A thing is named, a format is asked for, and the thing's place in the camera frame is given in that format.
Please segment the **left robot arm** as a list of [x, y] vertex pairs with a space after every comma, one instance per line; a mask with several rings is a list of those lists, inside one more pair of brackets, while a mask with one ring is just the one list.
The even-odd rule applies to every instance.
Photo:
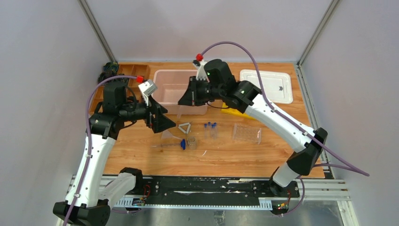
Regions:
[[100, 190], [103, 171], [119, 133], [126, 122], [143, 120], [154, 133], [175, 126], [167, 110], [152, 97], [156, 85], [151, 80], [138, 87], [143, 102], [127, 96], [127, 85], [122, 81], [102, 83], [103, 101], [93, 115], [86, 116], [86, 142], [74, 183], [62, 202], [56, 202], [53, 213], [65, 225], [104, 226], [115, 204], [127, 193], [148, 196], [150, 188], [144, 184], [142, 171], [123, 168], [104, 190]]

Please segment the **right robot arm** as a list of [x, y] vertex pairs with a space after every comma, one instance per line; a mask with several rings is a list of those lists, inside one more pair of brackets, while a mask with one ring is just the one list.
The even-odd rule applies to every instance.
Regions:
[[282, 196], [292, 180], [309, 175], [327, 138], [323, 128], [300, 125], [298, 120], [265, 99], [264, 92], [255, 84], [237, 81], [228, 64], [220, 59], [209, 62], [194, 60], [193, 65], [197, 74], [189, 78], [179, 105], [202, 106], [222, 100], [229, 108], [245, 113], [270, 128], [293, 149], [292, 155], [271, 176], [268, 185], [272, 195]]

